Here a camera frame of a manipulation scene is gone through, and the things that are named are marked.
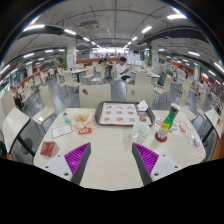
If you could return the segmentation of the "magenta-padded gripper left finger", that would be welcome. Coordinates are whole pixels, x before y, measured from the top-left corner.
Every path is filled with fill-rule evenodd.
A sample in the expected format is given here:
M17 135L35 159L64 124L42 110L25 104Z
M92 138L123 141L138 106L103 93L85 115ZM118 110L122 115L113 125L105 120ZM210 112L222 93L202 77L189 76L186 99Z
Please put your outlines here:
M65 155L57 154L43 169L79 185L91 154L91 143L81 145Z

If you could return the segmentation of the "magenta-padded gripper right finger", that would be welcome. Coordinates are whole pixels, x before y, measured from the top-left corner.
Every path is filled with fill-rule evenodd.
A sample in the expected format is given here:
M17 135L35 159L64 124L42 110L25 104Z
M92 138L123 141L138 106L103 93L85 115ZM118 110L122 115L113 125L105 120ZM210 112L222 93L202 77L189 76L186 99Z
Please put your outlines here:
M144 185L181 170L181 166L168 155L158 155L137 143L132 144L132 154Z

